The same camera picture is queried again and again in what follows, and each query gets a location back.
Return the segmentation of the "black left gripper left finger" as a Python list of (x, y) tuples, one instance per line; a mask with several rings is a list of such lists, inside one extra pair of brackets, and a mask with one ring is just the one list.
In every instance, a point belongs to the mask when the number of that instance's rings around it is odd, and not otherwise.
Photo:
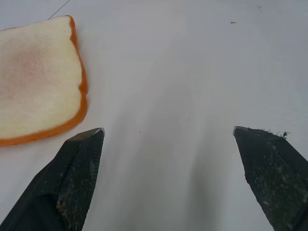
[(67, 139), (32, 179), (0, 231), (82, 231), (96, 186), (105, 132)]

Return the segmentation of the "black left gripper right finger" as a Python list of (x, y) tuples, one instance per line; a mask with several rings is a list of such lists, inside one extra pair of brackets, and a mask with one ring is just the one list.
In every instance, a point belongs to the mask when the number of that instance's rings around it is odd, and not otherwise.
[(244, 173), (274, 231), (308, 231), (308, 161), (286, 140), (235, 126)]

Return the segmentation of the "white bread slice orange crust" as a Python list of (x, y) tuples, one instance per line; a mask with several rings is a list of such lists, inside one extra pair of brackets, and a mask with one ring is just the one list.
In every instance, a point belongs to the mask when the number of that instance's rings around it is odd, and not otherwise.
[(86, 115), (87, 92), (72, 16), (0, 30), (0, 146), (73, 128)]

